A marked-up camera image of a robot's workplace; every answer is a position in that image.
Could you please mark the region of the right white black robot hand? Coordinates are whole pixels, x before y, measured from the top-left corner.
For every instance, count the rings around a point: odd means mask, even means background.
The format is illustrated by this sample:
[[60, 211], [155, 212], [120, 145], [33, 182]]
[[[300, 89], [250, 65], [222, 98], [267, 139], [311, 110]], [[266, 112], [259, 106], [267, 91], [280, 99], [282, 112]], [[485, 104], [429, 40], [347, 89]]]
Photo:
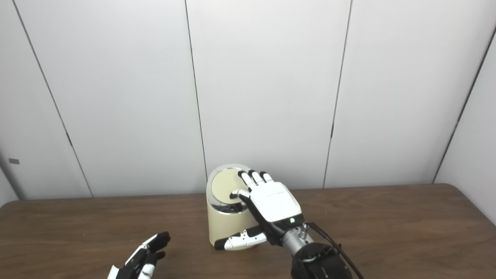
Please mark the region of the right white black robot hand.
[[267, 241], [295, 254], [306, 244], [305, 240], [298, 240], [297, 231], [302, 229], [305, 219], [296, 198], [284, 184], [275, 182], [266, 172], [239, 170], [238, 176], [247, 189], [233, 190], [229, 197], [239, 198], [257, 225], [216, 240], [214, 248], [238, 250]]

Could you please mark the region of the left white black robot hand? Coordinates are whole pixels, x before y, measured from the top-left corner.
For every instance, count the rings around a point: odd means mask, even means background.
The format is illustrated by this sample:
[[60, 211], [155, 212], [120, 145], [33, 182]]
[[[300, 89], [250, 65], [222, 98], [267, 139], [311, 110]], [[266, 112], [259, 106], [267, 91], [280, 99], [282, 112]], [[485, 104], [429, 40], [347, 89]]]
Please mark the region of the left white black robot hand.
[[157, 262], [166, 256], [163, 250], [170, 242], [168, 231], [155, 234], [144, 241], [121, 268], [112, 265], [108, 279], [151, 279]]

